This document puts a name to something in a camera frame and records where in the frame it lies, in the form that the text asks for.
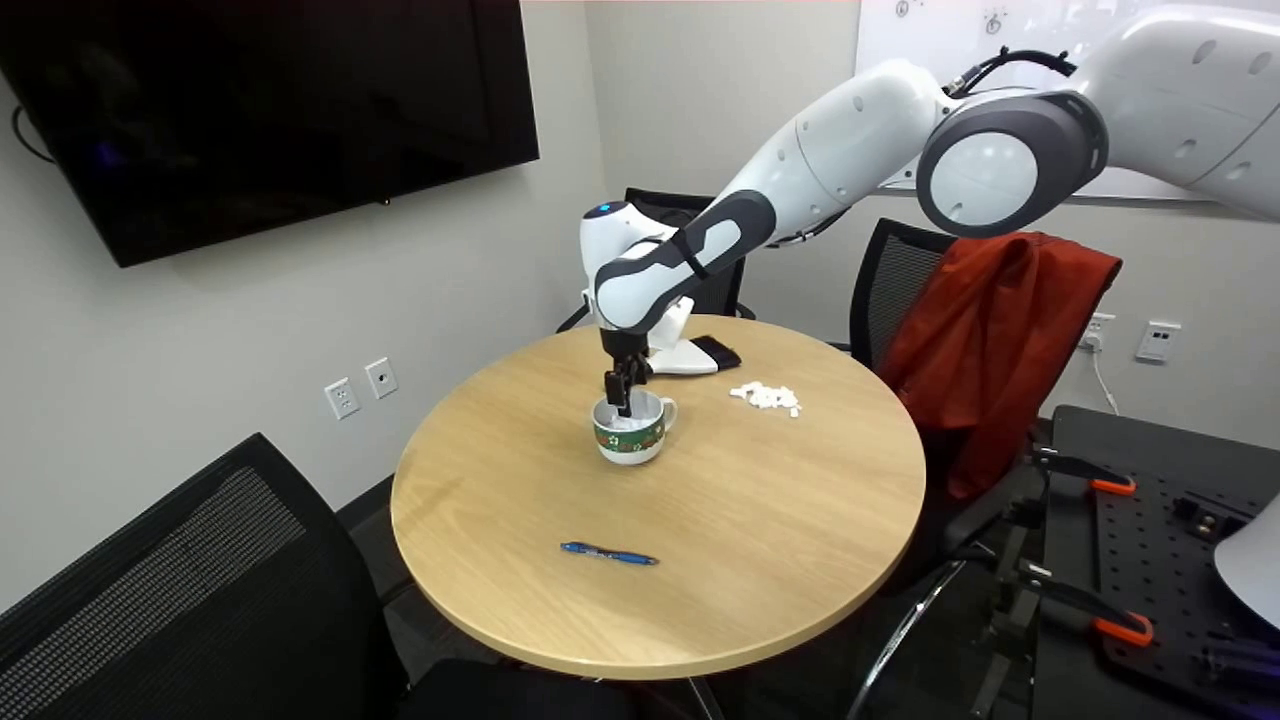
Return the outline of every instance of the white wall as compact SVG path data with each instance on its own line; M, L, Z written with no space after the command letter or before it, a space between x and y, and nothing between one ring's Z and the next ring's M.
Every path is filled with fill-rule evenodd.
M721 192L741 161L851 72L846 0L592 5L594 106L607 184ZM878 215L926 226L906 196L868 196L802 248L754 254L742 302L811 336L843 341L851 274ZM1037 230L1124 262L1104 302L1101 376L1127 418L1280 447L1280 226L1213 209L1068 206ZM1169 369L1135 364L1146 318L1182 321ZM1104 408L1082 359L1057 399Z
M543 161L122 274L0 133L0 608L248 434L347 505L432 399L576 307L576 215L599 196L588 30L576 0L527 0L524 26ZM372 356L399 376L379 406ZM335 376L364 406L344 423L319 396Z

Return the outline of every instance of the electrical outlet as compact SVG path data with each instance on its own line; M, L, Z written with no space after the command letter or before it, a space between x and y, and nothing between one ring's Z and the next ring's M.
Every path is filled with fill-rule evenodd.
M399 387L388 356L367 359L364 381L375 399L382 399Z
M361 411L361 399L357 399L357 387L347 376L322 384L322 399L327 399L331 422L347 422Z
M1145 359L1145 364L1169 364L1180 327L1182 327L1180 321L1146 321L1145 344L1135 350L1135 359Z
M1082 350L1082 352L1104 352L1104 332L1101 332L1101 327L1088 327L1088 332L1081 336L1081 350Z

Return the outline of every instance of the round table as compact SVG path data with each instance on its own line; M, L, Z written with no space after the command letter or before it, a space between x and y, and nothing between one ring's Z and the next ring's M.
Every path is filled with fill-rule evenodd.
M480 644L588 682L693 682L788 653L855 612L925 505L898 399L843 352L759 321L694 318L741 369L652 381L667 447L611 470L592 444L594 327L521 350L449 391L392 479L392 535L424 595ZM800 411L732 387L791 387ZM567 556L637 547L652 569Z

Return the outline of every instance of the marker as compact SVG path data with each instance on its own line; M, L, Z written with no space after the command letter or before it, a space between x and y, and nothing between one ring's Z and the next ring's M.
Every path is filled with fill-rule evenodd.
M655 556L649 556L649 553L602 547L602 543L588 543L588 541L565 541L561 553L567 553L567 556L607 556L607 561L619 561L619 565L630 565L630 569L652 569L655 565Z

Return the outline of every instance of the wall-mounted tv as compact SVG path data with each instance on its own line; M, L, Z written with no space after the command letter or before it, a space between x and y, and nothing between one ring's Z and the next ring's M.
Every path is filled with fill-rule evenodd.
M3 0L117 265L535 161L521 0Z

